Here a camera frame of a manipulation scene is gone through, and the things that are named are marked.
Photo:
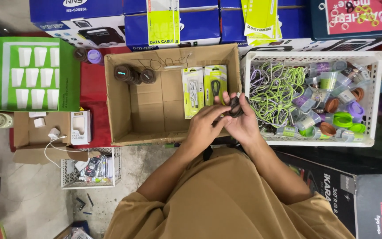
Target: black box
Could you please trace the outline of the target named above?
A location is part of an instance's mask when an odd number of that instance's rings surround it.
[[[276,148],[278,157],[322,194],[360,239],[382,239],[382,162],[322,148]]]

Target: white plastic basket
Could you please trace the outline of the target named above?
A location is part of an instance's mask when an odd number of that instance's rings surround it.
[[[79,180],[79,172],[74,167],[75,160],[61,160],[61,189],[82,189],[82,188],[104,188],[114,187],[116,182],[121,180],[122,160],[120,147],[112,148],[90,148],[89,151],[98,151],[101,154],[112,154],[113,156],[113,180],[111,182],[82,182]]]
[[[379,91],[382,74],[382,52],[248,52],[241,59],[241,78],[245,95],[250,97],[250,65],[254,62],[284,62],[287,66],[304,66],[311,62],[327,62],[345,60],[361,66],[370,65],[372,84],[363,87],[364,98],[359,104],[365,109],[366,126],[365,139],[358,143],[337,142],[330,139],[309,139],[300,137],[283,137],[273,133],[263,133],[270,145],[302,145],[302,146],[341,146],[341,147],[371,147],[374,145],[375,127],[378,114]]]

